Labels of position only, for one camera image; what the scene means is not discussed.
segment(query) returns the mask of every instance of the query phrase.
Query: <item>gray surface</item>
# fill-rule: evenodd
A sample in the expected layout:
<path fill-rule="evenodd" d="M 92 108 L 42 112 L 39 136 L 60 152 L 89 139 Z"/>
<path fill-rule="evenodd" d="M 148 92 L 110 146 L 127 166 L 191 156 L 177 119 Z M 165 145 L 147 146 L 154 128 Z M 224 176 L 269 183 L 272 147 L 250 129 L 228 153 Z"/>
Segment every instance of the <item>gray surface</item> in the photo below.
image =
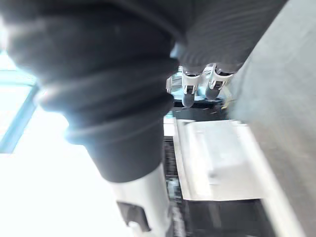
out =
<path fill-rule="evenodd" d="M 316 1 L 290 0 L 232 81 L 248 123 L 307 236 L 316 232 Z"/>

